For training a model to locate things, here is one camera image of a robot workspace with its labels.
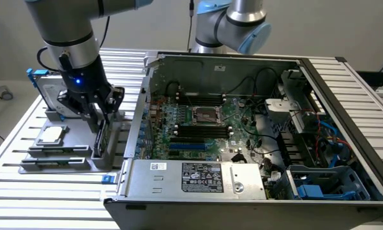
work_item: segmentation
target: motherboard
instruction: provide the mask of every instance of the motherboard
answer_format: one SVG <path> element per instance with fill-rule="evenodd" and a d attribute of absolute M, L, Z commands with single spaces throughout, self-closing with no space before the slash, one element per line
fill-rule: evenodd
<path fill-rule="evenodd" d="M 260 160 L 255 113 L 240 98 L 158 96 L 150 105 L 153 159 L 194 161 Z"/>

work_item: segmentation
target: floor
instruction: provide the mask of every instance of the floor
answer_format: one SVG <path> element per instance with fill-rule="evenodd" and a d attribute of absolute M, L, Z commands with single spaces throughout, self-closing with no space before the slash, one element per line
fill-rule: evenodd
<path fill-rule="evenodd" d="M 5 138 L 37 98 L 38 92 L 29 81 L 0 80 L 0 86 L 2 85 L 8 86 L 14 96 L 9 101 L 0 99 L 0 135 Z"/>

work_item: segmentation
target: sticker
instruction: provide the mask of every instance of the sticker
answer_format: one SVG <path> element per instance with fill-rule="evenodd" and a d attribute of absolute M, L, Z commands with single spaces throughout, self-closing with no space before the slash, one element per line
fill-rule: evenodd
<path fill-rule="evenodd" d="M 224 72 L 224 66 L 214 66 L 214 71 Z"/>
<path fill-rule="evenodd" d="M 186 193 L 223 193 L 220 164 L 182 163 L 181 190 Z"/>
<path fill-rule="evenodd" d="M 150 163 L 150 170 L 166 170 L 166 163 Z"/>

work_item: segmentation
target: circuit board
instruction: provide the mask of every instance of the circuit board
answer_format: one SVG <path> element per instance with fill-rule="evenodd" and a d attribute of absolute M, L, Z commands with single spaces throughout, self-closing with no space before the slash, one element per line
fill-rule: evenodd
<path fill-rule="evenodd" d="M 150 120 L 154 133 L 153 159 L 159 160 L 194 160 L 194 161 L 231 161 L 240 153 L 248 162 L 254 162 L 251 146 L 256 137 L 242 129 L 256 134 L 254 115 L 246 110 L 239 98 L 226 98 L 219 106 L 181 105 L 175 99 L 158 97 L 150 107 Z M 190 139 L 203 139 L 203 143 L 173 145 L 173 141 L 181 138 L 177 131 L 182 128 L 198 129 L 195 136 Z M 200 130 L 222 128 L 228 129 L 227 137 L 210 137 L 199 133 Z M 182 147 L 198 147 L 197 149 L 182 149 Z"/>

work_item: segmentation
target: metal workbench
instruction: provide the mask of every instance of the metal workbench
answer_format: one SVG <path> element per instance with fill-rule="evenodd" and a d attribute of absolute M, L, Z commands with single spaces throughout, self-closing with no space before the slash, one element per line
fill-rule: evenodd
<path fill-rule="evenodd" d="M 114 160 L 121 166 L 137 94 L 143 78 L 145 51 L 102 49 L 107 79 L 126 90 L 121 110 L 125 121 Z M 383 101 L 347 63 L 332 57 L 308 57 L 355 124 L 383 159 Z M 99 199 L 111 195 L 115 185 L 102 185 L 103 173 L 18 174 L 46 120 L 45 103 L 38 97 L 0 147 L 0 229 L 118 229 Z M 370 223 L 358 230 L 383 230 Z"/>

